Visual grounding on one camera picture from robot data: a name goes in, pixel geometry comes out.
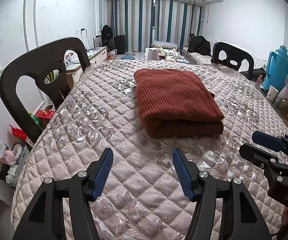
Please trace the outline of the rust red knit sweater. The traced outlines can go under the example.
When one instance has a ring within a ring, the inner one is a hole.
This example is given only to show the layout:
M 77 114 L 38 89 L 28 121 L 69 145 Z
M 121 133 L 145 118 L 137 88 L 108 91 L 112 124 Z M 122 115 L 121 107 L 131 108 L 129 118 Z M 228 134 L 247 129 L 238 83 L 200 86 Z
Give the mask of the rust red knit sweater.
M 133 75 L 139 118 L 150 137 L 212 137 L 224 131 L 224 114 L 193 72 L 140 69 Z

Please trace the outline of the glass jar with lid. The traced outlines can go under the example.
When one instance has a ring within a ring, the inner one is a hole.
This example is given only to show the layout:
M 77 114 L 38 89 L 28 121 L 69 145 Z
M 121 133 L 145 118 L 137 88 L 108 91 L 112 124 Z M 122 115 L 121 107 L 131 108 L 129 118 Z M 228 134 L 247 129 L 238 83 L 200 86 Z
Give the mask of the glass jar with lid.
M 283 118 L 286 118 L 288 115 L 288 99 L 277 97 L 275 99 L 276 109 L 279 111 L 280 115 Z

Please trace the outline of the white paper cup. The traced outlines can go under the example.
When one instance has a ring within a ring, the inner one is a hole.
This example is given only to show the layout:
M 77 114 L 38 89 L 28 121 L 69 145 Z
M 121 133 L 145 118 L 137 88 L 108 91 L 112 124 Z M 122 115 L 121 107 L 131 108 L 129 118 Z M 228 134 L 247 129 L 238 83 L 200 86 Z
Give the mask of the white paper cup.
M 279 90 L 276 89 L 274 86 L 270 85 L 266 98 L 270 102 L 273 102 L 276 96 L 278 95 L 278 93 L 279 93 Z

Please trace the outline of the pink perfume bottle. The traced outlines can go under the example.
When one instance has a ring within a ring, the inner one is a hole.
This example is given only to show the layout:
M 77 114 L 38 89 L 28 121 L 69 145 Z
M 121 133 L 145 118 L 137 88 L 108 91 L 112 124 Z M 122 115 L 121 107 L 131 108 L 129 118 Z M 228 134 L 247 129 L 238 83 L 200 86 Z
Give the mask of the pink perfume bottle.
M 261 84 L 262 84 L 262 74 L 260 74 L 259 77 L 257 78 L 255 87 L 259 89 Z

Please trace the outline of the blue thermos jug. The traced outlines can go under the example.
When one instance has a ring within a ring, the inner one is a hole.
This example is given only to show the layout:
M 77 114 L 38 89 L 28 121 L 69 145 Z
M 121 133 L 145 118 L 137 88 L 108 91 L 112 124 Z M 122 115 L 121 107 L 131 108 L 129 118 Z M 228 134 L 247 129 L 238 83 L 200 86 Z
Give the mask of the blue thermos jug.
M 280 45 L 279 49 L 271 51 L 266 67 L 266 76 L 262 83 L 264 90 L 269 90 L 270 86 L 280 91 L 288 79 L 288 54 L 287 48 Z

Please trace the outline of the dark chair far side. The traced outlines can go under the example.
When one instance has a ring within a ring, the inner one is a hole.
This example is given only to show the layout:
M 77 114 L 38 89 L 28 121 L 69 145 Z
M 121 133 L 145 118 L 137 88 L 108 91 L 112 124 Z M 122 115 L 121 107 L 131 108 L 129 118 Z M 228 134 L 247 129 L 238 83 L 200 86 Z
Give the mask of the dark chair far side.
M 219 59 L 219 54 L 221 51 L 224 51 L 226 53 L 225 60 Z M 211 59 L 212 63 L 222 64 L 223 66 L 227 66 L 238 71 L 242 65 L 243 60 L 247 60 L 249 64 L 248 71 L 246 74 L 244 74 L 244 76 L 247 79 L 251 80 L 254 71 L 254 59 L 249 53 L 225 42 L 217 42 L 213 46 L 213 53 Z

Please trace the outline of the dark chair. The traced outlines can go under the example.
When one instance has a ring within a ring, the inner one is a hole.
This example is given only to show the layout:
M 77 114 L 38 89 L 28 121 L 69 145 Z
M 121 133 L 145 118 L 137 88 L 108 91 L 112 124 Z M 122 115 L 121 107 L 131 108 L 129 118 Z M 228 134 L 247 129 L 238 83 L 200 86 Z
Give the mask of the dark chair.
M 226 53 L 225 60 L 219 59 L 219 54 L 221 51 L 224 51 Z M 213 53 L 211 59 L 212 63 L 222 64 L 223 66 L 227 66 L 238 71 L 242 65 L 243 60 L 247 60 L 249 64 L 248 71 L 246 74 L 244 74 L 244 76 L 247 79 L 251 80 L 254 71 L 254 59 L 249 53 L 225 42 L 217 42 L 213 46 Z
M 0 75 L 0 98 L 14 121 L 33 143 L 42 130 L 17 96 L 17 82 L 22 76 L 32 78 L 37 88 L 51 99 L 55 108 L 59 108 L 71 90 L 64 64 L 64 55 L 68 50 L 77 53 L 82 70 L 90 66 L 83 42 L 76 37 L 66 37 L 21 55 L 9 63 Z

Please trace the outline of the black jacket on sofa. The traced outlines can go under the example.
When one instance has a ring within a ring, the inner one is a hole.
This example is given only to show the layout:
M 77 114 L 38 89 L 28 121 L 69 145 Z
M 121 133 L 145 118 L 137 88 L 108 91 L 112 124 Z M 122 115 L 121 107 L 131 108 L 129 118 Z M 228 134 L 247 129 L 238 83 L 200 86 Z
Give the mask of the black jacket on sofa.
M 211 56 L 210 42 L 203 36 L 192 36 L 188 43 L 188 52 Z

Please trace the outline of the dark chair left side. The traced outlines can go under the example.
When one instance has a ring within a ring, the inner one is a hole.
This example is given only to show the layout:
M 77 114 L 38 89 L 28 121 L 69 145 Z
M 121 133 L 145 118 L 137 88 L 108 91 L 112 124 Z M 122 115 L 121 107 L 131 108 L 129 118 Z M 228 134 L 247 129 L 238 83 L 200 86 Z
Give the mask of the dark chair left side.
M 55 108 L 59 108 L 71 90 L 64 64 L 64 55 L 68 50 L 77 53 L 82 70 L 90 66 L 83 42 L 76 37 L 66 37 L 21 55 L 9 63 L 0 75 L 0 98 L 14 121 L 33 143 L 42 130 L 17 96 L 17 82 L 22 76 L 32 78 L 37 88 L 51 99 Z

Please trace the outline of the pink waste bin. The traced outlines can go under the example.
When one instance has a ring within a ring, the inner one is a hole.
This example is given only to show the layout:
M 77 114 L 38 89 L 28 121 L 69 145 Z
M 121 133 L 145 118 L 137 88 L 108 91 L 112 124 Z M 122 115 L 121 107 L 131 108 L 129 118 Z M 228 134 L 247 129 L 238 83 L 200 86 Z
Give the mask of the pink waste bin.
M 158 48 L 148 48 L 147 60 L 148 61 L 159 61 L 159 49 Z

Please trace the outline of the black backpack on cabinet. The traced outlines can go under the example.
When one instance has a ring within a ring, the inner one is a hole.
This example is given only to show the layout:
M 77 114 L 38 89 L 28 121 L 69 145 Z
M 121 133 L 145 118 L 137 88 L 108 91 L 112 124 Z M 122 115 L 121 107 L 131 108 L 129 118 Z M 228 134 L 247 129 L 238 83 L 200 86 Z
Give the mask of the black backpack on cabinet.
M 112 29 L 107 24 L 103 26 L 101 32 L 101 40 L 102 45 L 104 47 L 107 47 L 108 51 L 112 51 L 115 49 L 115 40 L 113 37 Z

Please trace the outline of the striped blue white curtain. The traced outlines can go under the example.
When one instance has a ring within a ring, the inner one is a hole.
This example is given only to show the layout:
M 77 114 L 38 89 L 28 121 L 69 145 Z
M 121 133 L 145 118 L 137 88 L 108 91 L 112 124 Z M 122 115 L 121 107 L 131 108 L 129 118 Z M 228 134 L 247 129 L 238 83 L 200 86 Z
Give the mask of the striped blue white curtain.
M 108 25 L 126 51 L 145 51 L 154 41 L 182 49 L 201 28 L 204 0 L 107 0 Z

